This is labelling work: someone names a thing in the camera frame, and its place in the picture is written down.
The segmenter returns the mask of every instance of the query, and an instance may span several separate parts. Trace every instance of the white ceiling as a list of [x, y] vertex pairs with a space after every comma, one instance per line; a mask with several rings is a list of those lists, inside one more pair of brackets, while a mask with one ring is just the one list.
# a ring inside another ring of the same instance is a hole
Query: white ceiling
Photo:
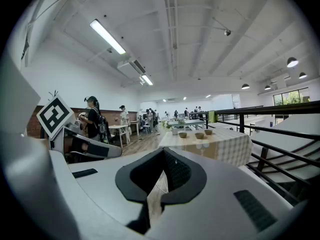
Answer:
[[[135, 79], [117, 64], [133, 56], [154, 85], [208, 76], [260, 83], [285, 72], [295, 84], [302, 70], [306, 81], [319, 73], [299, 17], [288, 8], [287, 0], [68, 0], [55, 25], [66, 46], [125, 83]], [[89, 25], [94, 19], [125, 54], [107, 51], [110, 45]], [[301, 63], [287, 70], [289, 57]]]

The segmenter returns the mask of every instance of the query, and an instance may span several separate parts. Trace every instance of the wooden table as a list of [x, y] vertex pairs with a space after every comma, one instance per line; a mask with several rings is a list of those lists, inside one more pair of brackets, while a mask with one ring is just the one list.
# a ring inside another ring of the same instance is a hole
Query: wooden table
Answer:
[[198, 130], [198, 125], [202, 125], [202, 129], [204, 129], [205, 122], [199, 119], [195, 120], [186, 120], [184, 124], [179, 124], [178, 121], [170, 121], [169, 125], [172, 127], [179, 127], [179, 126], [195, 126], [195, 129]]
[[197, 139], [195, 136], [195, 133], [205, 133], [204, 130], [186, 131], [186, 138], [180, 138], [179, 135], [167, 132], [159, 148], [176, 148], [214, 160], [221, 160], [237, 167], [249, 162], [253, 143], [247, 134], [224, 128], [211, 130], [212, 135], [204, 134], [204, 139]]
[[136, 127], [136, 135], [139, 136], [139, 121], [132, 121], [131, 124], [134, 124]]
[[128, 125], [111, 125], [111, 126], [109, 126], [109, 129], [118, 129], [119, 135], [120, 135], [121, 148], [123, 147], [122, 146], [122, 139], [121, 139], [122, 135], [125, 135], [127, 145], [130, 142], [130, 138], [128, 138], [128, 135], [127, 135], [127, 128], [126, 127], [128, 127]]

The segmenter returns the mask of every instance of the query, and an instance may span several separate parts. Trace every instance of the ceiling light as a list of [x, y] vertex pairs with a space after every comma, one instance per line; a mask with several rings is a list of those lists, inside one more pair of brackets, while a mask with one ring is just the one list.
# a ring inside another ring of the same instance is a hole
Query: ceiling light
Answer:
[[288, 61], [287, 61], [287, 63], [286, 63], [286, 66], [287, 66], [288, 68], [292, 68], [292, 67], [294, 67], [295, 65], [297, 65], [298, 63], [299, 63], [299, 61], [298, 61], [296, 58], [290, 57], [290, 58], [288, 58]]
[[150, 81], [147, 75], [143, 74], [142, 78], [148, 83], [148, 85], [153, 86], [154, 84]]
[[250, 88], [250, 86], [249, 86], [249, 84], [247, 84], [247, 83], [245, 83], [244, 85], [242, 85], [242, 90], [245, 90], [245, 89], [249, 89]]
[[125, 49], [109, 34], [109, 32], [101, 25], [101, 23], [95, 19], [90, 23], [90, 27], [93, 28], [109, 45], [111, 45], [119, 54], [126, 53]]
[[306, 77], [307, 77], [307, 75], [303, 72], [301, 72], [299, 75], [299, 79], [306, 78]]

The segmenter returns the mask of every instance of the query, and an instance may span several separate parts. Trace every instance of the metal railing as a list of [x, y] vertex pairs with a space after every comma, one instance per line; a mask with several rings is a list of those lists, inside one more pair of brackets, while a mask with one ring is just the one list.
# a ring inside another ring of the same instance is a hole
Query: metal railing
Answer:
[[[298, 184], [302, 185], [304, 188], [307, 188], [310, 190], [312, 188], [311, 183], [306, 180], [302, 179], [296, 175], [293, 175], [290, 171], [292, 168], [281, 168], [279, 165], [281, 164], [275, 164], [272, 163], [271, 160], [275, 158], [280, 158], [280, 157], [292, 157], [294, 158], [292, 161], [302, 161], [305, 164], [303, 165], [298, 165], [295, 166], [294, 168], [301, 168], [304, 166], [315, 166], [320, 168], [320, 161], [310, 159], [305, 156], [301, 156], [298, 154], [295, 154], [294, 152], [300, 151], [302, 148], [308, 147], [312, 145], [313, 143], [320, 141], [320, 135], [317, 134], [308, 134], [308, 133], [303, 133], [303, 132], [295, 132], [295, 131], [289, 131], [289, 130], [280, 130], [280, 129], [274, 129], [274, 128], [266, 128], [266, 127], [258, 127], [254, 125], [245, 125], [245, 115], [285, 115], [285, 114], [319, 114], [320, 113], [320, 101], [312, 101], [312, 102], [306, 102], [306, 103], [298, 103], [298, 104], [289, 104], [289, 105], [277, 105], [277, 106], [268, 106], [268, 107], [263, 107], [263, 106], [257, 106], [257, 107], [245, 107], [245, 108], [236, 108], [236, 109], [227, 109], [227, 110], [216, 110], [214, 112], [215, 114], [219, 116], [226, 116], [226, 115], [238, 115], [237, 117], [239, 118], [239, 123], [231, 123], [231, 122], [226, 122], [225, 120], [218, 120], [218, 123], [223, 123], [227, 125], [232, 125], [232, 126], [237, 126], [239, 127], [239, 131], [241, 133], [245, 132], [245, 128], [249, 129], [254, 129], [254, 130], [259, 130], [259, 131], [265, 131], [265, 132], [271, 132], [275, 134], [282, 134], [282, 135], [288, 135], [288, 136], [294, 136], [294, 137], [299, 137], [299, 138], [305, 138], [305, 139], [310, 139], [313, 140], [309, 144], [305, 145], [304, 147], [298, 148], [296, 150], [292, 151], [287, 151], [260, 141], [256, 141], [252, 139], [252, 142], [256, 145], [259, 145], [262, 147], [261, 154], [257, 155], [252, 153], [251, 156], [257, 159], [258, 161], [256, 162], [250, 162], [246, 164], [246, 166], [253, 171], [258, 177], [263, 178], [268, 182], [268, 184], [275, 190], [280, 191], [281, 193], [284, 194], [284, 196], [287, 197], [288, 201], [290, 201], [291, 204], [295, 205], [298, 203], [300, 200], [297, 198], [297, 196], [292, 195], [290, 192], [288, 192], [286, 189], [284, 189], [282, 186], [280, 186], [277, 182], [272, 180], [270, 177], [266, 176], [266, 174], [263, 172], [263, 168], [265, 165], [268, 165], [268, 167], [272, 167], [275, 169], [275, 172], [277, 173], [282, 173], [286, 175], [287, 177], [293, 179], [295, 182]], [[209, 125], [209, 112], [193, 112], [190, 113], [189, 117], [193, 117], [193, 119], [200, 119], [205, 121], [206, 128], [215, 128], [214, 126]], [[267, 158], [268, 151], [273, 150], [276, 152], [281, 153], [282, 155], [279, 155], [277, 157], [272, 157], [272, 158]]]

